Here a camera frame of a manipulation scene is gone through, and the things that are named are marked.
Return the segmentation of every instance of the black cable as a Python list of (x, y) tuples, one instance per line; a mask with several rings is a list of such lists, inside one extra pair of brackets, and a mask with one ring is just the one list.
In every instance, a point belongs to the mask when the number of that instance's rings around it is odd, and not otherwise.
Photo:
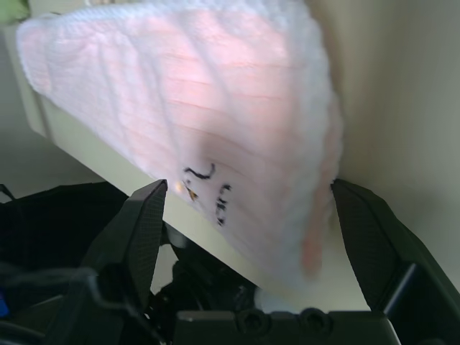
[(147, 322), (144, 313), (140, 312), (132, 303), (129, 302), (128, 296), (124, 297), (123, 303), (112, 302), (106, 300), (99, 290), (98, 286), (98, 273), (89, 267), (73, 268), (59, 268), (52, 270), (40, 270), (36, 272), (19, 273), (21, 270), (10, 264), (0, 262), (0, 277), (9, 274), (10, 278), (5, 281), (0, 280), (0, 285), (6, 288), (17, 287), (20, 285), (35, 285), (35, 286), (51, 286), (59, 285), (62, 283), (81, 282), (85, 284), (93, 298), (94, 303), (103, 309), (111, 311), (124, 311), (129, 317), (132, 317), (136, 322), (149, 334), (149, 336), (160, 343), (165, 343), (165, 340), (158, 334)]

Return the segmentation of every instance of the pink knitted fabric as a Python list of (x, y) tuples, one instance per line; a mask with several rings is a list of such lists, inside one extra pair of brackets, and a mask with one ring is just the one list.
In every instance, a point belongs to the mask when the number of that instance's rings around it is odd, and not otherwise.
[(341, 122), (303, 1), (99, 6), (31, 19), (17, 43), (38, 93), (179, 183), (258, 267), (294, 283), (318, 270)]

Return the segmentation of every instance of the blue component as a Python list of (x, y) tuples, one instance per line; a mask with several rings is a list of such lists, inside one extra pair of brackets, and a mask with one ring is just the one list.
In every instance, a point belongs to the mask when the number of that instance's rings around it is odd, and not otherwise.
[(3, 295), (0, 293), (0, 318), (4, 318), (5, 316), (9, 315), (9, 309), (6, 305), (5, 300), (3, 299)]

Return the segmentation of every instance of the white wall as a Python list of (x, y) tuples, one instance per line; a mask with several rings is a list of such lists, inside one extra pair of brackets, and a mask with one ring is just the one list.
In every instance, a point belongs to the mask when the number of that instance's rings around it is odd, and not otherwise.
[(344, 106), (341, 176), (372, 189), (460, 290), (460, 1), (309, 1)]
[(95, 180), (100, 178), (29, 128), (0, 33), (0, 183), (24, 196), (59, 184)]

